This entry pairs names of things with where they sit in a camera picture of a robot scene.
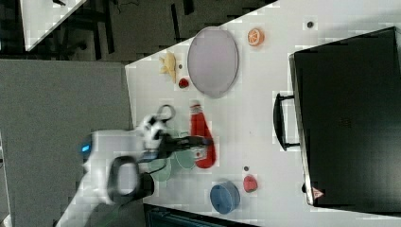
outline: warning label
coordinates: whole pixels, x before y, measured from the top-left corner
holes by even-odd
[[[316,200],[324,195],[323,192],[319,191],[318,189],[312,187],[313,198]]]

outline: gray plate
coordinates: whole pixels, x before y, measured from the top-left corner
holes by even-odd
[[[207,96],[222,97],[235,80],[238,52],[231,34],[216,26],[200,31],[188,51],[188,73]]]

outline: small red object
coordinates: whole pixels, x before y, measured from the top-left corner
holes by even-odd
[[[199,168],[211,167],[216,161],[215,144],[213,142],[212,134],[207,127],[206,120],[204,119],[203,110],[198,101],[194,101],[191,105],[191,135],[204,136],[206,139],[212,141],[212,144],[207,147],[205,158],[195,162]]]
[[[180,82],[178,82],[178,86],[180,86],[180,88],[186,88],[187,86],[189,86],[189,82],[187,79],[180,79]]]
[[[253,176],[249,175],[245,177],[244,189],[246,192],[253,192],[257,189],[257,182]]]

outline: blue container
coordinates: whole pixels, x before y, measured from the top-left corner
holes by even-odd
[[[231,182],[217,184],[210,191],[210,201],[219,213],[226,215],[239,205],[238,189]]]

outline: suitcase handle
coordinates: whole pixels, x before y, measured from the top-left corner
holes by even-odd
[[[300,143],[290,144],[287,143],[286,140],[286,127],[284,125],[283,105],[281,104],[281,102],[293,98],[294,96],[281,96],[280,94],[277,94],[274,102],[274,109],[273,109],[274,130],[277,135],[278,142],[280,142],[280,145],[281,147],[283,147],[284,150],[287,150],[287,148],[290,147],[300,146]]]

